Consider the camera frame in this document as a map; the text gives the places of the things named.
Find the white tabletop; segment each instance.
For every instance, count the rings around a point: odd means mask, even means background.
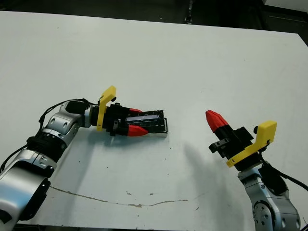
[[[254,231],[236,169],[208,149],[217,138],[205,111],[251,133],[276,120],[264,157],[308,183],[307,78],[308,48],[296,34],[0,12],[0,161],[36,133],[47,107],[94,102],[114,85],[124,106],[163,109],[168,137],[81,129],[28,223]],[[287,184],[304,224],[307,194]]]

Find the dark floor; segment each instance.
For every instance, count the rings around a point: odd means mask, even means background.
[[[298,33],[308,45],[308,14],[264,6],[261,0],[0,0],[8,11],[196,25],[226,26]]]

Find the black cable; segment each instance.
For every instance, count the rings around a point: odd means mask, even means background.
[[[308,230],[308,224],[305,225],[300,231],[307,231]]]
[[[259,151],[259,154],[260,154],[260,159],[262,161],[262,163],[268,167],[270,167],[272,170],[274,170],[279,176],[285,178],[285,179],[288,179],[290,181],[292,181],[293,183],[299,185],[300,187],[306,189],[308,191],[308,186],[305,185],[304,183],[300,182],[299,180],[293,178],[293,177],[290,177],[282,172],[280,172],[279,170],[275,169],[272,165],[270,165],[268,162],[266,162],[264,159],[263,159],[263,156],[262,156],[262,152]],[[306,226],[304,226],[300,231],[308,231],[308,224]]]
[[[18,153],[19,151],[23,150],[24,148],[26,148],[28,146],[28,144],[22,146],[21,148],[17,149],[15,152],[13,152],[11,155],[9,155],[5,161],[2,163],[1,167],[0,167],[0,173],[5,169],[5,165],[6,163],[9,161],[9,159],[15,155],[16,153]]]
[[[98,104],[95,104],[95,103],[91,103],[89,101],[87,101],[86,99],[73,99],[73,100],[65,100],[65,101],[62,101],[61,103],[57,103],[55,104],[54,106],[51,106],[50,108],[48,108],[43,114],[42,116],[39,118],[38,122],[39,122],[39,129],[38,129],[38,132],[36,133],[36,136],[39,135],[39,133],[41,132],[42,128],[43,128],[43,124],[44,124],[44,120],[45,120],[45,116],[51,112],[53,109],[55,109],[57,106],[60,106],[61,104],[67,102],[67,101],[82,101],[82,102],[85,102],[85,103],[88,103],[88,104],[91,104],[91,105],[98,105]],[[0,167],[0,173],[5,169],[5,165],[6,163],[9,161],[9,159],[15,155],[16,153],[18,153],[19,151],[23,150],[24,148],[27,147],[27,144],[22,146],[21,148],[17,149],[15,152],[13,152],[12,154],[10,154],[6,159],[5,161],[2,163],[1,167]]]

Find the crack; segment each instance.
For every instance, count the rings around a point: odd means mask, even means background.
[[[172,200],[172,201],[161,201],[161,202],[158,202],[158,203],[155,203],[155,204],[152,204],[152,205],[142,205],[142,204],[135,205],[135,204],[122,204],[122,203],[118,203],[118,202],[105,201],[105,200],[97,199],[97,198],[94,198],[94,197],[85,196],[85,195],[73,193],[73,192],[70,192],[70,191],[65,191],[65,190],[62,190],[62,189],[58,189],[58,188],[55,188],[53,186],[50,186],[50,188],[55,189],[55,190],[57,190],[59,192],[62,192],[62,193],[66,193],[66,194],[73,195],[73,196],[79,196],[79,197],[87,198],[87,199],[94,200],[94,201],[99,201],[99,202],[103,202],[103,203],[109,203],[109,204],[113,204],[113,205],[133,206],[133,207],[137,207],[137,208],[152,207],[152,206],[156,206],[156,205],[160,205],[160,204],[173,203],[173,202],[194,201],[197,198],[199,198],[199,197],[201,197],[201,196],[203,196],[205,194],[205,192],[204,192],[204,193],[200,194],[199,196],[197,196],[197,197],[195,197],[193,199],[190,199],[190,200],[188,200],[188,199],[179,199],[179,200]]]
[[[307,222],[306,222],[306,220],[305,220],[304,216],[303,216],[303,220],[304,220],[304,222],[307,224]]]

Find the yellow bracket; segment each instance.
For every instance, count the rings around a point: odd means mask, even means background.
[[[249,145],[245,150],[236,154],[234,157],[227,161],[227,165],[232,167],[241,160],[244,160],[248,156],[256,153],[261,148],[266,147],[269,143],[274,142],[275,132],[276,132],[277,122],[267,121],[258,126],[256,142]]]
[[[104,93],[100,97],[100,109],[98,112],[97,125],[96,125],[98,131],[101,131],[103,129],[103,120],[106,112],[106,104],[112,99],[114,99],[115,95],[116,95],[116,88],[114,86],[110,86],[106,91],[104,91]]]

